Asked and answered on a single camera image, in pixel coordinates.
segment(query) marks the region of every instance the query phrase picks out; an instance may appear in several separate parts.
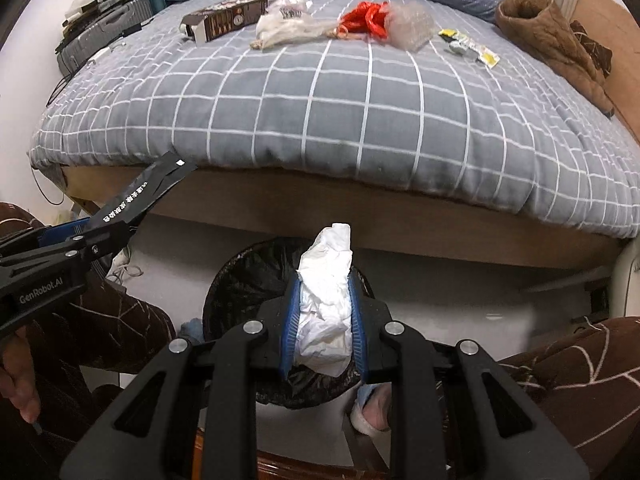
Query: gray suitcase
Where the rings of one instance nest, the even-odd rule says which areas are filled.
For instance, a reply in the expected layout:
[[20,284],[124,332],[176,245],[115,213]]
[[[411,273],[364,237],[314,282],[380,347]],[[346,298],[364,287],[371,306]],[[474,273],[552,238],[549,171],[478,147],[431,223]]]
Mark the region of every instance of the gray suitcase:
[[151,19],[149,0],[133,0],[116,7],[86,28],[58,54],[58,67],[63,76],[75,74],[100,49],[128,28]]

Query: trash can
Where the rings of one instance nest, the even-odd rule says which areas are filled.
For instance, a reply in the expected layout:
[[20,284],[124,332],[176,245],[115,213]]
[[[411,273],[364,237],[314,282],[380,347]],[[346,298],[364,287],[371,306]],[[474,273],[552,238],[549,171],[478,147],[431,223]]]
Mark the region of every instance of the trash can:
[[[274,238],[254,244],[231,258],[216,275],[202,313],[205,341],[219,339],[235,325],[255,319],[261,304],[283,296],[296,272],[300,256],[312,240]],[[364,275],[356,274],[365,296],[373,291]],[[353,358],[339,377],[319,374],[304,365],[291,369],[287,381],[260,381],[256,400],[296,410],[339,397],[360,381]]]

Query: hand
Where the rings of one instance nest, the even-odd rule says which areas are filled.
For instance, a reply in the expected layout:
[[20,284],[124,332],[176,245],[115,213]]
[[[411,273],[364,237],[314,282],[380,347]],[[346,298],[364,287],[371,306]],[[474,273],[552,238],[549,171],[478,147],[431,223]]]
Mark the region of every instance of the hand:
[[0,395],[9,399],[20,415],[33,424],[40,415],[40,397],[36,391],[36,377],[27,341],[27,329],[18,329],[2,350],[0,367]]

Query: barcode label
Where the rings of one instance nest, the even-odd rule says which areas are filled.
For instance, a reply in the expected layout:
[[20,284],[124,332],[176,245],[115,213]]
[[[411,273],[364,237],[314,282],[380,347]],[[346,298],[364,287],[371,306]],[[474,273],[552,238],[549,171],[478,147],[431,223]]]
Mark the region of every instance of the barcode label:
[[282,7],[280,9],[280,13],[284,20],[290,20],[291,18],[302,18],[302,11],[299,9],[289,9],[287,7]]

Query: gray checkered bedding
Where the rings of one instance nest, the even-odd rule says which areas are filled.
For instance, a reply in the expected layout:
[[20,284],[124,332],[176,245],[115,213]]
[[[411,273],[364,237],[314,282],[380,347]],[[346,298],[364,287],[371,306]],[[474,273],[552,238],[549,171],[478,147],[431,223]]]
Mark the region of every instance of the gray checkered bedding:
[[[439,27],[500,54],[491,71],[438,37],[416,54],[339,40],[256,52],[248,27],[196,48],[177,25],[216,1],[169,7],[82,69],[44,113],[34,167],[148,164],[175,150],[203,166],[275,166],[638,234],[638,145],[493,25],[420,0]],[[359,1],[312,11],[337,18]]]

